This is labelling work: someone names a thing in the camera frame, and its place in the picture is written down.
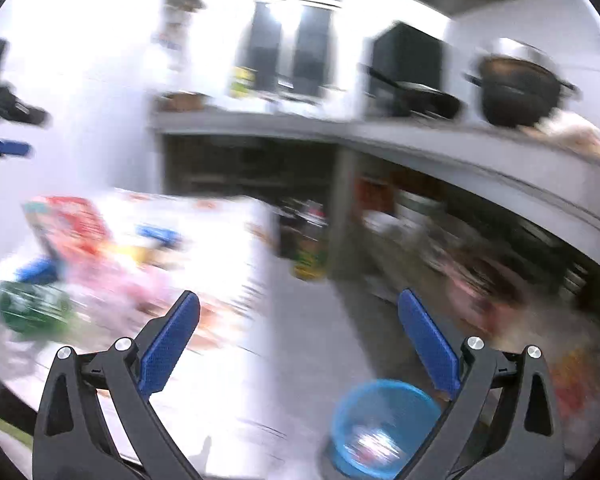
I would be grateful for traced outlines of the red cartoon snack bag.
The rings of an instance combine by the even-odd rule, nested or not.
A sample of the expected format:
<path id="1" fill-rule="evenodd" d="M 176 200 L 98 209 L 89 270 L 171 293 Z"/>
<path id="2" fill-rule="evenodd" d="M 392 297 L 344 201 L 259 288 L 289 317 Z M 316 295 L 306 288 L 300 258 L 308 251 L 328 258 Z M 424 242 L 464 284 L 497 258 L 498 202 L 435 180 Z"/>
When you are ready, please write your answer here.
<path id="1" fill-rule="evenodd" d="M 22 206 L 34 235 L 50 258 L 67 262 L 98 257 L 111 233 L 95 205 L 73 196 L 39 197 Z"/>

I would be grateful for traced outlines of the green drink bottle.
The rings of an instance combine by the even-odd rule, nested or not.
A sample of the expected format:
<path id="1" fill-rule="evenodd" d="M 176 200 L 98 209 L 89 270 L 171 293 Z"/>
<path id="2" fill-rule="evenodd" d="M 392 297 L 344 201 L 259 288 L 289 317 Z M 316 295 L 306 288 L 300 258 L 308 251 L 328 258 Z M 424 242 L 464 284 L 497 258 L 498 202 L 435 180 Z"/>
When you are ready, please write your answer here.
<path id="1" fill-rule="evenodd" d="M 69 295 L 50 285 L 0 283 L 0 322 L 25 337 L 61 332 L 71 314 Z"/>

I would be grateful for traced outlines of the blue snack wrapper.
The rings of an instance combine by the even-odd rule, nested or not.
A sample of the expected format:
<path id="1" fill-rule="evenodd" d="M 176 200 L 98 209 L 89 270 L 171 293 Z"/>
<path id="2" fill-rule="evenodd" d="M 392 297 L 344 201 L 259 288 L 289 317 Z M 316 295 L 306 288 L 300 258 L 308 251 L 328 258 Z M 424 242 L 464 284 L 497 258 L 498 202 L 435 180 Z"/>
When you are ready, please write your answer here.
<path id="1" fill-rule="evenodd" d="M 156 226 L 139 226 L 136 232 L 139 236 L 154 240 L 160 247 L 178 249 L 182 244 L 181 235 L 170 229 L 157 228 Z"/>

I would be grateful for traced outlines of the blue white toothpaste box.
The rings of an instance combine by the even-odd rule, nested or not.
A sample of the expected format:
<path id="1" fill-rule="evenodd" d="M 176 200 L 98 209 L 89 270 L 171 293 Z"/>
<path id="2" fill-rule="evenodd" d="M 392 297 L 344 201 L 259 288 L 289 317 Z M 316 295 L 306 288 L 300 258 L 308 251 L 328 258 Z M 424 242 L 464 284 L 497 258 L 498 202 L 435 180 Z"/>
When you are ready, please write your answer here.
<path id="1" fill-rule="evenodd" d="M 38 258 L 16 272 L 16 281 L 35 285 L 56 283 L 59 281 L 58 264 L 51 258 Z"/>

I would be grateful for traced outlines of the blue plastic trash basket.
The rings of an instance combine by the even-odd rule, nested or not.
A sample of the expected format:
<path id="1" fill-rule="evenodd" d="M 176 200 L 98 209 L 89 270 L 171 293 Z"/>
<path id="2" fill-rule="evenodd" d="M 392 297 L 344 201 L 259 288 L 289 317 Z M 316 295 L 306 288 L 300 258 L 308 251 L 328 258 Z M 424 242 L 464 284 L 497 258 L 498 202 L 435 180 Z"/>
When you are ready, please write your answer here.
<path id="1" fill-rule="evenodd" d="M 332 466 L 353 479 L 396 478 L 440 415 L 436 401 L 407 382 L 381 379 L 359 386 L 332 419 Z"/>

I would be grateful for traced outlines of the grey kitchen counter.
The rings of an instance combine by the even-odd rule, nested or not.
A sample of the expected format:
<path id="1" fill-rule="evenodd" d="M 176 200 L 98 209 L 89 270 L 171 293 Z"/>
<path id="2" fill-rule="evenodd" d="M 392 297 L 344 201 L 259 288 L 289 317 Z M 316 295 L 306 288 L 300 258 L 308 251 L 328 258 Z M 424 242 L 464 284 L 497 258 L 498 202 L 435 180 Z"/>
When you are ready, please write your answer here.
<path id="1" fill-rule="evenodd" d="M 166 134 L 339 144 L 445 180 L 513 211 L 600 265 L 600 158 L 522 133 L 435 120 L 334 122 L 297 115 L 157 112 Z"/>

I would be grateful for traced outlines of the pink plastic basin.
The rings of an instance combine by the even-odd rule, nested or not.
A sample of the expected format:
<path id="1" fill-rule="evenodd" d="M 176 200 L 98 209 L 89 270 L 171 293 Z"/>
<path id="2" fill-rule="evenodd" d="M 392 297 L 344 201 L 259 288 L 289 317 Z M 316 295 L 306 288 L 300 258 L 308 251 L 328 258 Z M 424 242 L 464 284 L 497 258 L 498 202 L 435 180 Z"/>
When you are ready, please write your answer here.
<path id="1" fill-rule="evenodd" d="M 489 336 L 503 333 L 527 304 L 524 281 L 493 260 L 449 260 L 444 274 L 446 296 L 456 316 Z"/>

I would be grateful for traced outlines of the floral tablecloth table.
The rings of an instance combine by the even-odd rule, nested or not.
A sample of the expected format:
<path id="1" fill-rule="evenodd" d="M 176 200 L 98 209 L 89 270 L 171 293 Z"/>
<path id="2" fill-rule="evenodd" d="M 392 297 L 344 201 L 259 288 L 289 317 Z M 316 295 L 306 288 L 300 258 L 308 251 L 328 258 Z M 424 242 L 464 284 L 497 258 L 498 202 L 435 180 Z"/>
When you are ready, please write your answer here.
<path id="1" fill-rule="evenodd" d="M 165 314 L 184 290 L 200 322 L 151 405 L 175 443 L 207 478 L 262 479 L 285 439 L 276 419 L 270 353 L 275 214 L 262 200 L 175 197 L 121 188 L 93 205 L 116 264 L 109 295 L 71 283 L 57 335 L 31 338 L 0 319 L 0 382 L 29 408 L 40 404 L 57 350 L 104 350 Z"/>

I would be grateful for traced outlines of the copper pot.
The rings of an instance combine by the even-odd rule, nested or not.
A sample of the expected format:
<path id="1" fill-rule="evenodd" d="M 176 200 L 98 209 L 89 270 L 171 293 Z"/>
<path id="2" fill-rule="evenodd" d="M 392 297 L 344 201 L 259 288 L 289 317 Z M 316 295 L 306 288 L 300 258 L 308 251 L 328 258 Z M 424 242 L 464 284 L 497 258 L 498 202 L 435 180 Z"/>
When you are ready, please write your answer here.
<path id="1" fill-rule="evenodd" d="M 199 112 L 207 101 L 208 96 L 197 92 L 169 92 L 158 97 L 156 107 L 160 112 Z"/>

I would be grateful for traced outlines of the oil bottle on floor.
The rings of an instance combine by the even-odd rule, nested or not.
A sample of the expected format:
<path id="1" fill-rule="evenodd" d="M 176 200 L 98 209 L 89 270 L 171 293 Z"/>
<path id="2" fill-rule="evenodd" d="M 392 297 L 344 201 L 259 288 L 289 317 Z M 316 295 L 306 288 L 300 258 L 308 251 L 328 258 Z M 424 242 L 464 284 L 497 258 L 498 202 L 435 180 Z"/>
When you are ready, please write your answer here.
<path id="1" fill-rule="evenodd" d="M 327 232 L 323 205 L 315 200 L 291 200 L 279 211 L 279 253 L 292 261 L 291 272 L 296 278 L 324 278 Z"/>

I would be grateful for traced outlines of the black pot with lid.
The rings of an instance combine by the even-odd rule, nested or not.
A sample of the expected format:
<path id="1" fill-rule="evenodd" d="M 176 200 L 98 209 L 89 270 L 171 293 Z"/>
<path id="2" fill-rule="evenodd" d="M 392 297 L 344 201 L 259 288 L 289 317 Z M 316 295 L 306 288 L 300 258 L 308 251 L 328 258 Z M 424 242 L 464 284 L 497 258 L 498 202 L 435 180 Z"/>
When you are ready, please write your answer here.
<path id="1" fill-rule="evenodd" d="M 503 128 L 532 127 L 564 99 L 581 97 L 575 84 L 559 77 L 546 53 L 506 37 L 489 42 L 464 78 L 480 89 L 483 118 Z"/>

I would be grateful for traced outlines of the black wok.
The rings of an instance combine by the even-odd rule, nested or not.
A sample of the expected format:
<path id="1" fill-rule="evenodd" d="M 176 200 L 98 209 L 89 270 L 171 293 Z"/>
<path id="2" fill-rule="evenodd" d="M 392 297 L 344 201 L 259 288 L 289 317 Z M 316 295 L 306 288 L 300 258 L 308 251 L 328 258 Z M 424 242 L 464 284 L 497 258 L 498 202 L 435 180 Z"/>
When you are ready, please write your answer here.
<path id="1" fill-rule="evenodd" d="M 454 120 L 464 110 L 464 103 L 449 93 L 414 82 L 394 81 L 375 70 L 372 66 L 361 65 L 362 71 L 370 80 L 380 84 L 380 88 L 391 90 L 391 99 L 386 110 L 390 117 L 412 117 L 414 115 L 441 120 Z"/>

